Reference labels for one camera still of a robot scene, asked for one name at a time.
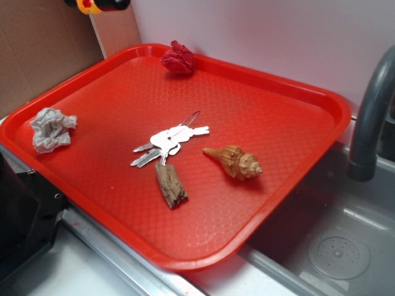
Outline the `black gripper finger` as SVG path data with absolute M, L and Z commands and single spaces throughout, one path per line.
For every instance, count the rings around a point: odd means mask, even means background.
M 95 0 L 95 5 L 104 12 L 125 10 L 130 5 L 130 0 Z
M 76 0 L 64 0 L 64 2 L 69 7 L 77 7 L 77 1 Z

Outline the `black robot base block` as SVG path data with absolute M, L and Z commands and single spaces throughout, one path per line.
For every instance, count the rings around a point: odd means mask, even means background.
M 1 282 L 54 245 L 66 198 L 38 172 L 16 173 L 1 156 Z

